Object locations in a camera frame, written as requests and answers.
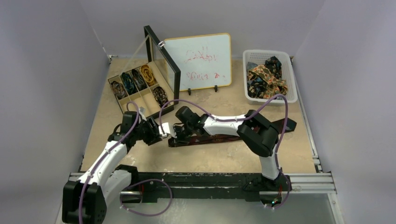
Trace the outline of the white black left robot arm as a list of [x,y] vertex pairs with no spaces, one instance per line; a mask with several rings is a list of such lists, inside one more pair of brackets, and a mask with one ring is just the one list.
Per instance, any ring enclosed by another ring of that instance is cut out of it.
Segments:
[[104,150],[76,181],[63,188],[62,221],[66,224],[101,224],[107,207],[121,190],[139,186],[137,168],[120,165],[136,142],[148,146],[161,141],[158,124],[152,117],[125,112],[122,122],[109,135]]

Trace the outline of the rolled grey tie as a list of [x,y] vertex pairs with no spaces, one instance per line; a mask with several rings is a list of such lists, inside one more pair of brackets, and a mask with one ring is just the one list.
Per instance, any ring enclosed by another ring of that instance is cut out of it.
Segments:
[[135,82],[135,85],[139,91],[142,91],[147,88],[146,82],[141,74],[136,69],[131,70],[132,78]]

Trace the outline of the rolled brown striped tie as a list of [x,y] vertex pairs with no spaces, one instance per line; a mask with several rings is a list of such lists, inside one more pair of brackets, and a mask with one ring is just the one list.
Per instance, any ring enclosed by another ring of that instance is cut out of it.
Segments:
[[111,89],[118,100],[127,97],[127,92],[120,82],[112,81],[110,83]]

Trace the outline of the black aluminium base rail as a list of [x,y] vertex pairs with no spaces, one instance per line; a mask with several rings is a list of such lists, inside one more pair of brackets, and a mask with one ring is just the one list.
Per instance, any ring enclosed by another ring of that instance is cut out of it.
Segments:
[[291,194],[329,194],[336,191],[331,174],[289,174],[275,181],[260,173],[138,172],[137,182],[118,196],[137,196],[144,203],[158,199],[243,199],[277,206]]

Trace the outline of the black tie box lid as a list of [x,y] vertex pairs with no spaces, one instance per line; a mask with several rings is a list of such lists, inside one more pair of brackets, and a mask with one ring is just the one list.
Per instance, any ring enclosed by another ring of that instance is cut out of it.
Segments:
[[165,48],[151,26],[144,26],[145,45],[148,65],[156,80],[155,87],[160,86],[169,100],[178,99],[180,95],[181,70]]

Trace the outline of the white plastic basket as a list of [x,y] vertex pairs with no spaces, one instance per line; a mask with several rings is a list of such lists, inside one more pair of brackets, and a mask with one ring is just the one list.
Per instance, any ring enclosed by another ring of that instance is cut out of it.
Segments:
[[290,56],[282,51],[245,50],[243,52],[244,91],[250,104],[260,105],[282,94],[288,103],[298,100]]

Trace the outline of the dark blue patterned tie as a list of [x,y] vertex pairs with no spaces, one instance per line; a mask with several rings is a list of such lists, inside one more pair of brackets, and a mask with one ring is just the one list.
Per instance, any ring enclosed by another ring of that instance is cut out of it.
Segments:
[[282,77],[282,63],[276,56],[272,56],[271,58],[265,61],[265,67],[269,69],[269,71],[274,75],[275,78],[281,79]]

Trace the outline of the yellow framed whiteboard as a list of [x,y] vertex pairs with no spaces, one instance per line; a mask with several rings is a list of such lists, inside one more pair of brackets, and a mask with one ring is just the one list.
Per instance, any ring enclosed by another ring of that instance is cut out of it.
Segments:
[[164,47],[181,71],[180,86],[168,67],[172,90],[187,91],[229,86],[232,83],[231,36],[228,33],[164,40]]

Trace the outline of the rolled yellow tie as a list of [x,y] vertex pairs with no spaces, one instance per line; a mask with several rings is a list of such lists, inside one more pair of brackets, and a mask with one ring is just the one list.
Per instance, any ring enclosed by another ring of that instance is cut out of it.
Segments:
[[154,74],[153,74],[151,68],[147,64],[142,65],[140,67],[140,71],[141,71],[143,79],[148,84],[148,86],[153,86],[156,84],[156,79],[154,77]]

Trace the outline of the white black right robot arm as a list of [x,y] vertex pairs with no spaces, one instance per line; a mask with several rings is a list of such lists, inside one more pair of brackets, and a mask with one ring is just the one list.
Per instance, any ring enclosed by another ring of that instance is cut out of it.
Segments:
[[262,183],[273,190],[280,185],[280,171],[275,150],[280,140],[279,128],[255,110],[236,117],[224,117],[193,112],[183,106],[176,112],[179,123],[172,126],[170,147],[182,147],[241,140],[259,157]]

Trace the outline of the orange floral tie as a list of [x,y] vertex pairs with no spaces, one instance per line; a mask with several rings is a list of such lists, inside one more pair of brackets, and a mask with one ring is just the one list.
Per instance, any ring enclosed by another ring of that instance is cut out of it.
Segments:
[[258,65],[247,71],[247,94],[251,98],[269,99],[277,94],[286,95],[288,85],[277,79],[265,65]]

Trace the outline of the beige compartment tie box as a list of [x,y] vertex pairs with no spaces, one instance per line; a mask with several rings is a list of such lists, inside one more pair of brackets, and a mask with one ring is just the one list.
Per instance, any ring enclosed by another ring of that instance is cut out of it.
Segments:
[[133,60],[122,65],[108,79],[112,94],[122,112],[133,106],[134,101],[144,112],[144,116],[157,118],[161,107],[174,98],[175,94],[168,84],[167,65],[165,60],[146,62]]

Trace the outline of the rolled blue tie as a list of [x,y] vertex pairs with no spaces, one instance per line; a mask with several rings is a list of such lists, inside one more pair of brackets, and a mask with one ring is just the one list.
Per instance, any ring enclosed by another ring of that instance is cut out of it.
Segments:
[[135,94],[138,91],[132,80],[132,77],[128,73],[123,72],[121,74],[121,80],[129,95]]

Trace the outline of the dark red patterned tie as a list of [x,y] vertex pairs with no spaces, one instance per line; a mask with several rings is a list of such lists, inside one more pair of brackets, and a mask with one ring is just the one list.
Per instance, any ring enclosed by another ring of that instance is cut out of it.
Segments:
[[[283,128],[284,119],[273,121],[272,124],[275,126],[275,128],[277,128],[278,132],[280,133]],[[296,126],[297,126],[296,121],[294,121],[292,119],[288,119],[287,124],[286,124],[285,133],[295,131]],[[169,147],[183,147],[183,146],[233,142],[233,141],[239,141],[239,140],[241,140],[240,137],[233,136],[233,135],[227,135],[227,134],[216,134],[216,135],[208,135],[208,136],[193,134],[193,136],[188,136],[188,137],[185,137],[184,139],[171,137],[170,139],[168,139],[168,146]]]

